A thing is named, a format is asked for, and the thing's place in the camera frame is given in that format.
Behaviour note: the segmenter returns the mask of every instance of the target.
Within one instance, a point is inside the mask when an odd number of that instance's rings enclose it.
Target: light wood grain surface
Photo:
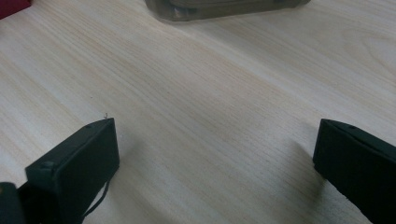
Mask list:
[[[369,223],[313,168],[322,118],[396,145],[396,3],[208,21],[143,0],[35,0],[0,21],[0,181],[115,118],[120,169],[85,223]]]

